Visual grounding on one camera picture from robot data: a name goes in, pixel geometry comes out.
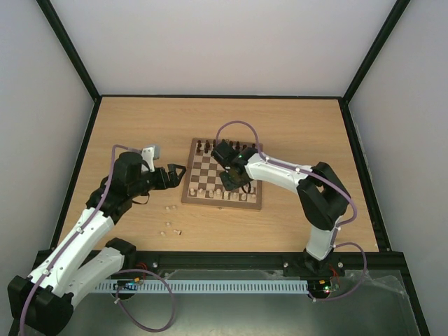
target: wooden chessboard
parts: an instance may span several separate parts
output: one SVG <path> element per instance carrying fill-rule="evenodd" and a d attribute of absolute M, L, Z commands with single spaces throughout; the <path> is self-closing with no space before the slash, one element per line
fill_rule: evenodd
<path fill-rule="evenodd" d="M 198 140 L 202 142 L 199 152 L 197 152 Z M 219 177 L 224 169 L 210 156 L 211 149 L 208 151 L 204 149 L 206 141 L 212 144 L 213 139 L 194 138 L 191 141 L 187 172 L 184 177 L 182 203 L 209 205 L 218 208 L 261 210 L 261 181 L 252 181 L 248 194 L 242 188 L 226 192 Z M 243 145 L 252 146 L 252 143 L 240 141 L 240 146 Z"/>

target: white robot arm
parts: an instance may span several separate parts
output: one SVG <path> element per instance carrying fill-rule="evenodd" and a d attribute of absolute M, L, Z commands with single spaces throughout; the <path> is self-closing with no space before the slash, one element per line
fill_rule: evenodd
<path fill-rule="evenodd" d="M 326 185 L 323 186 L 322 192 L 319 191 L 318 187 L 322 186 L 322 183 L 306 174 L 311 172 L 321 175 L 348 194 L 328 164 L 320 162 L 312 167 L 278 159 L 274 160 L 274 164 L 272 158 L 266 160 L 254 148 L 248 147 L 239 152 L 226 141 L 218 144 L 211 156 L 225 169 L 220 177 L 226 190 L 240 188 L 252 180 L 261 180 L 298 194 L 305 216 L 312 224 L 306 252 L 317 262 L 326 259 L 333 249 L 336 224 L 349 204 L 343 196 Z M 285 168 L 288 166 L 297 169 L 293 171 Z"/>
<path fill-rule="evenodd" d="M 45 335 L 57 335 L 69 322 L 79 302 L 101 281 L 135 266 L 136 247 L 114 238 L 98 255 L 80 268 L 98 241 L 131 209 L 133 199 L 151 190 L 175 188 L 186 172 L 184 166 L 154 167 L 157 145 L 141 152 L 124 152 L 113 164 L 110 188 L 104 178 L 87 201 L 78 222 L 51 255 L 26 279 L 16 276 L 8 286 L 11 312 L 19 319 L 25 299 L 32 294 L 26 324 Z"/>

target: wooden table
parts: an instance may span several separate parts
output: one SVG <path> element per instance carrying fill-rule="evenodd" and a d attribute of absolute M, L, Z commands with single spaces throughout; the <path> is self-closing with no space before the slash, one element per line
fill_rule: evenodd
<path fill-rule="evenodd" d="M 357 242 L 366 251 L 378 251 L 336 100 L 103 98 L 60 240 L 107 175 L 113 144 L 134 148 L 159 144 L 162 152 L 156 166 L 186 165 L 192 138 L 212 138 L 230 120 L 251 123 L 273 158 L 302 165 L 327 162 L 359 213 L 354 223 L 342 228 L 336 243 Z M 228 127 L 223 137 L 253 139 L 243 125 Z M 263 183 L 262 210 L 252 211 L 183 205 L 182 187 L 151 192 L 149 203 L 134 205 L 96 249 L 113 237 L 147 251 L 282 252 L 302 251 L 307 244 L 311 225 L 298 196 L 287 190 Z M 176 209 L 165 209 L 173 205 Z M 345 217 L 351 214 L 350 209 Z M 340 250 L 356 251 L 350 246 Z"/>

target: white cable track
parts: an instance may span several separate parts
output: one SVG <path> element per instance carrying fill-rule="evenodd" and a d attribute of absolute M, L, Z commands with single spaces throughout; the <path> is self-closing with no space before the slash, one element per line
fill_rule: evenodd
<path fill-rule="evenodd" d="M 308 283 L 301 280 L 167 280 L 175 294 L 308 294 Z M 92 293 L 114 293 L 117 280 L 102 281 Z M 127 285 L 120 293 L 168 293 L 158 280 Z"/>

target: black metal frame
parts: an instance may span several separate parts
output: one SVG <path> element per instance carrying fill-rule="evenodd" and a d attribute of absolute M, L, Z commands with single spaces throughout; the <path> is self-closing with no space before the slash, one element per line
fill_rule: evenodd
<path fill-rule="evenodd" d="M 365 162 L 363 151 L 359 143 L 356 128 L 351 117 L 349 110 L 349 102 L 354 96 L 355 92 L 359 88 L 362 80 L 372 66 L 374 60 L 378 56 L 380 50 L 385 44 L 387 38 L 391 34 L 393 28 L 397 24 L 404 10 L 406 9 L 410 0 L 397 0 L 390 14 L 388 15 L 383 27 L 378 33 L 372 47 L 365 56 L 359 70 L 356 72 L 349 88 L 347 89 L 344 97 L 315 97 L 315 96 L 248 96 L 248 95 L 184 95 L 184 94 L 153 94 L 153 95 L 119 95 L 109 94 L 101 96 L 95 84 L 92 82 L 86 68 L 84 67 L 81 58 L 79 57 L 73 43 L 71 42 L 64 26 L 58 18 L 55 9 L 53 8 L 50 0 L 36 0 L 41 7 L 43 13 L 47 17 L 51 27 L 56 33 L 60 43 L 69 56 L 73 66 L 77 70 L 84 85 L 86 86 L 90 96 L 95 102 L 92 110 L 92 115 L 85 132 L 85 136 L 81 145 L 81 149 L 76 161 L 73 174 L 70 180 L 69 188 L 62 206 L 62 210 L 57 222 L 55 233 L 53 235 L 50 249 L 47 251 L 40 251 L 36 257 L 34 266 L 37 266 L 45 258 L 52 249 L 56 247 L 64 221 L 67 215 L 67 211 L 70 205 L 71 197 L 74 192 L 76 181 L 78 179 L 79 171 L 83 163 L 83 158 L 88 147 L 90 135 L 93 131 L 95 119 L 98 114 L 98 110 L 102 101 L 102 97 L 175 97 L 175 98 L 229 98 L 229 99 L 337 99 L 339 107 L 341 108 L 342 118 L 347 131 L 347 136 L 350 142 L 350 146 L 353 152 L 353 158 L 358 170 L 359 179 L 362 185 L 363 193 L 367 203 L 370 219 L 372 221 L 372 227 L 374 230 L 375 238 L 377 240 L 379 252 L 366 253 L 367 263 L 370 270 L 399 270 L 406 291 L 409 295 L 409 299 L 414 311 L 415 319 L 419 327 L 421 335 L 429 335 L 428 327 L 425 322 L 424 315 L 422 313 L 417 294 L 415 292 L 414 284 L 407 268 L 405 257 L 400 252 L 391 251 L 391 245 L 387 236 L 386 228 L 382 220 L 381 212 L 378 207 L 375 192 L 372 187 L 370 174 Z M 90 254 L 90 258 L 95 256 L 97 251 L 93 251 Z M 340 259 L 344 263 L 344 268 L 348 270 L 360 270 L 363 268 L 363 259 L 360 253 L 338 253 L 334 252 L 334 257 Z M 157 262 L 158 269 L 160 270 L 177 270 L 177 269 L 205 269 L 205 270 L 285 270 L 285 260 L 292 260 L 300 258 L 301 253 L 193 253 L 193 252 L 157 252 L 157 251 L 140 251 L 137 258 L 139 260 L 146 261 L 147 264 L 152 265 L 153 262 Z M 294 274 L 293 266 L 288 267 L 285 274 Z M 18 321 L 13 323 L 9 335 L 16 336 L 18 333 Z"/>

